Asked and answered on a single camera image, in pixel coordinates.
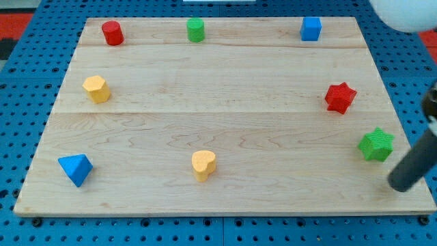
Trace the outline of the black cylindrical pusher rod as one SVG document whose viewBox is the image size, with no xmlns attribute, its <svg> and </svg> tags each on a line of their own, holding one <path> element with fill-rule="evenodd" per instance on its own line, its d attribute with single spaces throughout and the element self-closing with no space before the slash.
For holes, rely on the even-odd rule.
<svg viewBox="0 0 437 246">
<path fill-rule="evenodd" d="M 436 165 L 436 134 L 427 129 L 387 177 L 399 192 L 410 190 Z"/>
</svg>

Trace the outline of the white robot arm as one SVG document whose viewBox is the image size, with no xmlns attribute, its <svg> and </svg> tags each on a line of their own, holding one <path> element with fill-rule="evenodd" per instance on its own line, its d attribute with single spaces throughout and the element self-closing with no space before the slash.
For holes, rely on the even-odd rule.
<svg viewBox="0 0 437 246">
<path fill-rule="evenodd" d="M 436 28 L 436 0 L 370 0 L 378 18 L 388 27 L 404 33 Z M 421 107 L 428 129 L 392 169 L 387 177 L 399 192 L 410 190 L 436 166 L 436 84 L 425 93 Z"/>
</svg>

